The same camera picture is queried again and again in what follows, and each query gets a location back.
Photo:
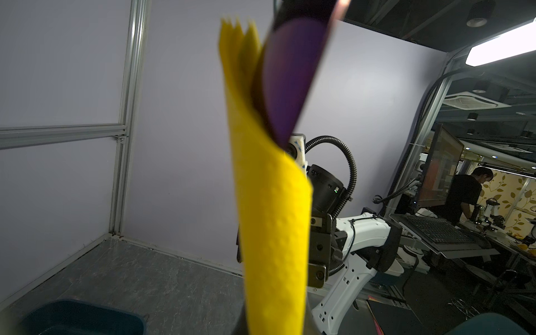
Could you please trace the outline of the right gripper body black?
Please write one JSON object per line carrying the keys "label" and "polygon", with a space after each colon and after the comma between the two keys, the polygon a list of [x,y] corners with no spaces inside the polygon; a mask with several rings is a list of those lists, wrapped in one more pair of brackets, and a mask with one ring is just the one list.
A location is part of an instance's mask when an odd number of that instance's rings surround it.
{"label": "right gripper body black", "polygon": [[330,214],[312,211],[308,253],[308,286],[322,288],[343,265],[348,233],[336,227]]}

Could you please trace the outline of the yellow paper napkin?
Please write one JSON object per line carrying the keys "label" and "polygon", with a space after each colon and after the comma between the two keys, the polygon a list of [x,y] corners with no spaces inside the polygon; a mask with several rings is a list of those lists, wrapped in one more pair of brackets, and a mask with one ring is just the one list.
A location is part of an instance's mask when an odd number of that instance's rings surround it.
{"label": "yellow paper napkin", "polygon": [[276,145],[255,110],[249,86],[260,58],[254,22],[221,21],[234,190],[250,334],[301,334],[308,281],[312,186]]}

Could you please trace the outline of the purple metal spoon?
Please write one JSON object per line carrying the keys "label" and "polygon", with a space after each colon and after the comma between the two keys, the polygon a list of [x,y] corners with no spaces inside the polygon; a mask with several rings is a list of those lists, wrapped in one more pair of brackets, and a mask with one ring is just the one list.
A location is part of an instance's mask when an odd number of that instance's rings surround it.
{"label": "purple metal spoon", "polygon": [[251,97],[274,143],[284,149],[300,119],[334,25],[349,1],[282,1],[262,46]]}

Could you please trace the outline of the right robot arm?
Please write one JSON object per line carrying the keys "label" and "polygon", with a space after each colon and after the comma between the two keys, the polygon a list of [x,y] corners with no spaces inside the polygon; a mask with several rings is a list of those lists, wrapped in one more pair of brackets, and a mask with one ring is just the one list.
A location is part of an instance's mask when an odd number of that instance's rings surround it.
{"label": "right robot arm", "polygon": [[341,218],[357,184],[357,165],[346,144],[321,135],[305,144],[308,153],[320,144],[339,148],[346,157],[350,179],[344,186],[325,169],[311,165],[307,177],[313,185],[309,285],[321,288],[334,276],[335,283],[316,307],[306,305],[304,334],[337,334],[350,307],[378,272],[386,272],[396,258],[402,228],[375,213]]}

